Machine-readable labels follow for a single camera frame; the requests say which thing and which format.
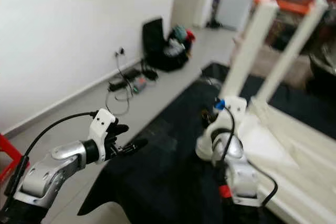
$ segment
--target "black table cover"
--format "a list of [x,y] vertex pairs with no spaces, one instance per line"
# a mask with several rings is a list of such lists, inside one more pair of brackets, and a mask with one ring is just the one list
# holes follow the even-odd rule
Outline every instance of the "black table cover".
[[[213,63],[202,75],[223,81],[227,73],[228,68]],[[250,76],[241,96],[249,100],[261,84],[262,78]],[[196,139],[203,132],[200,111],[210,108],[217,95],[218,89],[212,85],[192,83],[135,137],[147,138],[146,147],[133,156],[116,157],[105,166],[78,214],[85,215],[114,201],[123,207],[133,224],[223,223],[213,168],[194,152]],[[280,85],[270,104],[336,136],[330,124],[320,122],[327,105],[302,91]],[[265,214],[263,223],[281,223],[269,211]]]

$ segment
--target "robotic hand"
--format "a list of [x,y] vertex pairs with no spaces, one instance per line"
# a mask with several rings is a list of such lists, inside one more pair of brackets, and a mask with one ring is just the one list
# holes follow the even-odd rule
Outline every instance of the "robotic hand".
[[94,117],[87,141],[76,141],[53,149],[28,171],[0,211],[1,224],[38,224],[46,216],[61,186],[74,173],[96,162],[100,164],[117,155],[130,155],[147,144],[146,140],[122,147],[116,136],[128,130],[105,109]]

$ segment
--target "electrical cord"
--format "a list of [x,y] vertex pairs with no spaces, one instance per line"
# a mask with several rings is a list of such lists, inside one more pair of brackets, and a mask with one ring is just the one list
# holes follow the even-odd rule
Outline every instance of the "electrical cord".
[[47,131],[49,131],[51,128],[55,127],[56,125],[60,124],[61,122],[70,120],[72,118],[78,118],[80,116],[84,116],[84,115],[90,115],[91,117],[95,117],[97,115],[98,111],[95,112],[85,112],[85,113],[79,113],[79,114],[74,114],[74,115],[70,115],[67,116],[65,118],[62,118],[60,120],[58,120],[57,122],[49,125],[48,127],[46,127],[35,139],[34,141],[30,144],[30,146],[28,147],[28,149],[26,150],[25,156],[28,156],[29,153],[32,151],[32,149],[34,148],[34,146],[36,145],[36,143],[39,141],[39,139],[46,134]]
[[[110,113],[112,113],[111,110],[110,110],[110,108],[109,108],[109,106],[108,106],[108,100],[109,100],[109,97],[110,97],[110,92],[108,92],[108,93],[106,94],[106,97],[105,97],[105,107],[106,107],[106,109],[107,109]],[[116,116],[126,115],[126,114],[128,113],[128,111],[130,110],[130,98],[128,97],[128,98],[125,99],[125,100],[118,100],[118,99],[117,99],[117,96],[114,96],[114,98],[115,98],[117,101],[126,101],[126,103],[127,103],[127,107],[126,107],[126,109],[125,109],[124,112],[122,112],[122,113],[113,113],[113,115],[116,115]]]
[[220,163],[221,163],[222,165],[224,165],[224,159],[225,159],[225,156],[226,156],[226,154],[227,154],[227,151],[228,151],[228,149],[229,149],[229,147],[230,147],[230,143],[231,143],[232,137],[233,137],[234,134],[235,134],[235,127],[236,127],[235,119],[234,119],[234,117],[233,117],[233,115],[232,115],[230,109],[229,109],[228,107],[224,107],[224,108],[226,109],[226,111],[227,111],[227,112],[229,113],[229,115],[230,115],[231,122],[232,122],[232,127],[231,127],[231,130],[230,130],[230,137],[229,137],[229,139],[228,139],[228,141],[227,141],[227,144],[225,145],[225,148],[224,148],[222,157],[221,157],[221,159],[220,159]]
[[159,75],[155,71],[155,69],[153,69],[152,67],[150,67],[150,69],[148,69],[148,65],[146,64],[144,59],[141,60],[141,72],[150,81],[155,81],[156,82],[156,80],[159,77]]
[[277,193],[278,191],[278,183],[275,181],[274,178],[272,178],[269,174],[267,174],[266,172],[264,172],[263,170],[261,170],[258,166],[256,166],[255,164],[253,164],[250,160],[247,161],[251,166],[254,167],[255,170],[257,170],[258,172],[260,172],[261,174],[263,174],[264,176],[268,177],[270,180],[272,180],[273,184],[274,184],[274,188],[271,191],[271,193],[264,199],[264,201],[261,203],[262,207],[265,207],[266,204],[272,199],[272,197]]
[[[117,62],[117,68],[118,68],[119,74],[120,74],[120,76],[122,77],[122,79],[123,79],[123,80],[127,83],[127,85],[129,86],[129,88],[130,88],[130,93],[131,93],[131,96],[129,97],[129,91],[128,91],[127,88],[125,88],[125,90],[126,90],[126,98],[125,98],[125,99],[118,98],[117,94],[114,96],[114,99],[115,99],[116,101],[118,101],[118,102],[126,102],[126,103],[127,103],[127,107],[126,107],[126,109],[125,109],[124,112],[122,112],[122,113],[114,113],[114,112],[113,112],[113,114],[116,115],[116,116],[122,116],[122,115],[126,115],[126,114],[129,112],[129,110],[130,110],[130,99],[133,98],[134,94],[133,94],[133,91],[132,91],[132,85],[131,85],[131,83],[126,79],[126,77],[123,75],[123,73],[122,73],[121,70],[120,70],[120,67],[119,67],[119,59],[118,59],[119,54],[116,52],[116,53],[115,53],[115,56],[116,56],[116,57],[115,57],[115,58],[116,58],[115,60],[116,60],[116,62]],[[109,106],[108,106],[109,98],[110,98],[110,91],[108,91],[108,93],[106,94],[106,97],[105,97],[105,107],[106,107],[106,109],[107,109],[110,113],[112,113],[112,111],[110,110],[110,108],[109,108]]]
[[[221,159],[220,159],[220,164],[221,164],[221,168],[224,169],[225,168],[225,163],[224,163],[224,159],[225,159],[225,156],[227,154],[227,151],[229,149],[229,146],[230,146],[230,143],[231,143],[231,140],[234,136],[234,132],[235,132],[235,118],[233,117],[231,111],[229,108],[225,107],[225,109],[227,110],[227,112],[229,113],[230,117],[231,117],[231,121],[232,121],[232,127],[231,127],[231,131],[230,131],[230,137],[227,141],[227,144],[225,145],[225,148],[224,148],[224,151],[223,151],[223,154],[221,156]],[[263,174],[264,176],[268,177],[273,183],[274,183],[274,188],[273,190],[271,191],[271,193],[264,199],[264,201],[261,203],[261,206],[262,207],[265,207],[265,205],[272,199],[272,197],[277,193],[278,191],[278,184],[277,182],[275,181],[274,178],[272,178],[269,174],[267,174],[266,172],[264,172],[263,170],[261,170],[259,167],[257,167],[255,164],[253,164],[251,161],[247,161],[251,166],[253,166],[257,171],[259,171],[261,174]]]

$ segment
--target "orange shelf edge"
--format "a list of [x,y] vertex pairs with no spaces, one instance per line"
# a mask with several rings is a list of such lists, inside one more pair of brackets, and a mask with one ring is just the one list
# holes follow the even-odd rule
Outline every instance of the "orange shelf edge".
[[[270,0],[254,0],[256,4],[259,4],[260,2],[263,2],[263,1],[270,1]],[[291,3],[288,1],[284,1],[284,0],[276,0],[276,1],[281,10],[287,10],[292,13],[297,13],[297,14],[302,14],[302,15],[306,15],[307,13],[309,13],[309,10],[311,7],[311,5],[300,5],[300,4]]]

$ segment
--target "black cable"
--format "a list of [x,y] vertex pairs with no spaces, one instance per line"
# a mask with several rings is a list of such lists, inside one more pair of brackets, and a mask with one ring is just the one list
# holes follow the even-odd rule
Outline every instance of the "black cable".
[[130,90],[131,90],[131,95],[133,97],[133,91],[132,91],[132,86],[130,84],[130,82],[126,79],[126,77],[123,75],[123,73],[121,72],[120,68],[119,68],[119,59],[118,59],[118,55],[115,57],[116,59],[116,62],[117,62],[117,68],[118,68],[118,71],[119,71],[119,74],[121,75],[121,77],[124,79],[124,81],[127,83],[127,85],[130,87]]
[[[112,113],[112,111],[110,110],[109,106],[108,106],[108,100],[109,100],[109,96],[110,96],[110,92],[108,92],[106,94],[106,97],[105,97],[105,107],[106,109]],[[112,113],[113,115],[115,116],[122,116],[122,115],[126,115],[128,113],[128,111],[130,110],[130,98],[128,97],[127,99],[125,99],[124,101],[126,101],[127,103],[127,107],[126,107],[126,110],[122,113]]]
[[[125,88],[125,89],[126,89],[126,94],[127,94],[126,99],[120,99],[120,98],[117,97],[117,95],[114,96],[114,99],[115,99],[116,101],[118,101],[118,102],[126,102],[126,103],[127,103],[127,107],[126,107],[126,109],[125,109],[124,112],[122,112],[122,113],[114,113],[114,112],[113,112],[113,114],[116,115],[116,116],[122,116],[122,115],[126,115],[126,114],[128,113],[128,111],[130,110],[130,99],[132,99],[134,95],[133,95],[133,91],[132,91],[132,85],[131,85],[131,83],[126,79],[126,77],[123,75],[123,73],[122,73],[121,70],[120,70],[120,67],[119,67],[119,59],[118,59],[119,54],[116,53],[115,56],[116,56],[116,57],[115,57],[115,58],[116,58],[115,60],[116,60],[116,62],[117,62],[117,68],[118,68],[119,74],[120,74],[120,76],[122,77],[122,79],[127,83],[127,85],[128,85],[129,88],[130,88],[130,92],[131,92],[131,97],[129,97],[129,91],[128,91],[127,88]],[[108,93],[106,94],[106,97],[105,97],[105,107],[106,107],[106,109],[107,109],[110,113],[112,113],[112,111],[110,110],[110,108],[109,108],[109,106],[108,106],[109,96],[110,96],[110,91],[108,91]]]
[[61,122],[70,120],[72,118],[78,118],[80,116],[84,116],[84,115],[90,115],[92,117],[95,117],[97,115],[97,111],[96,112],[84,112],[84,113],[79,113],[79,114],[74,114],[74,115],[70,115],[67,116],[65,118],[62,118],[60,120],[58,120],[57,122],[51,124],[50,126],[46,127],[35,139],[34,141],[30,144],[30,146],[28,147],[28,149],[26,150],[25,156],[28,156],[30,151],[32,151],[32,149],[34,148],[34,146],[36,145],[36,143],[39,141],[39,139],[46,134],[47,131],[49,131],[51,128],[55,127],[57,124],[60,124]]
[[234,117],[233,117],[233,115],[232,115],[230,109],[227,108],[227,107],[224,107],[224,108],[227,110],[227,112],[229,113],[229,115],[230,115],[230,117],[231,117],[232,127],[231,127],[231,131],[230,131],[230,137],[229,137],[229,140],[227,141],[227,144],[225,145],[225,148],[224,148],[222,157],[221,157],[221,159],[220,159],[220,163],[221,163],[221,165],[223,165],[223,166],[224,166],[224,159],[225,159],[225,156],[226,156],[226,154],[227,154],[227,151],[228,151],[228,149],[229,149],[229,147],[230,147],[230,143],[231,143],[232,137],[233,137],[234,134],[235,134],[235,124],[236,124],[236,123],[235,123],[235,119],[234,119]]
[[[230,111],[230,109],[228,109],[227,107],[225,107],[225,109],[227,110],[227,112],[230,114],[230,117],[231,117],[231,121],[232,121],[232,127],[231,127],[231,131],[230,131],[230,137],[229,137],[229,140],[227,141],[227,144],[224,148],[224,151],[223,151],[223,154],[222,154],[222,157],[220,159],[220,164],[222,165],[221,168],[224,168],[225,167],[225,163],[224,163],[224,159],[225,159],[225,156],[227,154],[227,151],[229,149],[229,146],[230,146],[230,143],[231,143],[231,140],[232,140],[232,137],[234,136],[234,132],[235,132],[235,119]],[[277,193],[278,191],[278,184],[277,182],[275,181],[274,178],[272,178],[269,174],[265,173],[263,170],[261,170],[259,167],[257,167],[255,164],[253,164],[251,161],[248,161],[248,163],[253,166],[257,171],[259,171],[261,174],[263,174],[264,176],[268,177],[270,180],[272,180],[272,182],[274,183],[274,188],[273,190],[271,191],[271,193],[264,199],[264,201],[261,203],[261,206],[264,207],[271,199],[272,197]]]
[[271,191],[271,193],[264,199],[264,201],[261,203],[261,206],[264,207],[266,206],[266,204],[272,199],[272,197],[277,193],[278,191],[278,184],[275,181],[274,178],[272,178],[269,174],[267,174],[266,172],[264,172],[263,170],[261,170],[258,166],[256,166],[255,164],[253,164],[250,160],[247,161],[251,166],[254,167],[255,170],[257,170],[258,172],[260,172],[261,174],[263,174],[264,176],[268,177],[270,180],[272,180],[273,184],[274,184],[274,188]]

